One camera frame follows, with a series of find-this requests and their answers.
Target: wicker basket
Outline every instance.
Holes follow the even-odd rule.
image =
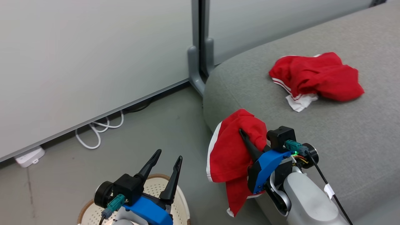
[[[169,179],[169,176],[163,174],[150,175],[144,184],[144,192],[146,194],[158,197],[161,191],[165,189]],[[95,205],[93,200],[91,200],[80,212],[78,217],[78,225],[98,225],[102,211],[103,208]],[[175,200],[171,206],[171,214],[174,218],[174,225],[190,225],[188,204],[179,186],[176,188]],[[116,212],[114,212],[109,219],[105,219],[103,221],[103,225],[111,225],[115,215]]]

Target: grey sofa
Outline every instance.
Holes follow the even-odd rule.
[[[272,83],[268,71],[282,56],[324,52],[337,53],[359,70],[365,94],[351,102],[320,98],[300,113],[293,111],[287,92]],[[351,219],[386,213],[384,205],[400,195],[400,2],[329,21],[225,61],[208,78],[203,104],[212,130],[239,108],[263,120],[268,130],[294,128],[298,141],[318,150],[319,165]],[[314,168],[307,173],[324,186]],[[268,197],[257,201],[272,224],[284,224]],[[391,204],[396,217],[400,201]],[[368,221],[374,224],[377,217]]]

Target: power strip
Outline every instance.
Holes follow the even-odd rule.
[[[44,153],[44,149],[39,145],[17,156],[14,156],[14,159],[22,168],[26,168],[32,164],[37,164],[39,159],[44,156]]]

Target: white label tag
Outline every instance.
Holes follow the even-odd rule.
[[[327,194],[329,199],[332,199],[332,196],[335,194],[330,184],[326,184],[324,187],[324,192]]]

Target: black cable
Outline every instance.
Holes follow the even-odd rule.
[[[386,3],[387,0],[373,0],[372,3],[370,4],[370,7],[374,7],[383,3]]]
[[[134,109],[134,110],[129,110],[129,109],[124,109],[124,111],[128,112],[128,113],[136,113],[139,111],[144,110],[145,108],[147,108],[152,102],[153,102],[154,98],[151,98],[147,104],[145,106],[143,106],[142,108],[138,108],[138,109]]]
[[[318,164],[315,162],[314,158],[311,156],[309,151],[306,151],[306,154],[310,157],[310,159],[312,160],[312,162],[314,163],[315,168],[317,168],[318,173],[321,175],[322,179],[324,180],[325,184],[329,184],[328,181],[326,180],[325,176],[322,174],[322,171],[320,170],[320,167],[318,166]],[[342,207],[342,204],[339,202],[338,198],[336,197],[336,194],[333,195],[333,198],[335,199],[336,203],[338,204],[340,210],[342,211],[344,217],[346,217],[346,220],[349,222],[350,225],[353,225],[353,223],[351,222],[349,216],[347,215],[347,213],[344,211],[344,208]]]
[[[99,225],[102,225],[102,224],[103,224],[103,220],[104,220],[105,217],[106,217],[106,215],[103,215],[103,216],[101,217],[100,222],[99,222]]]

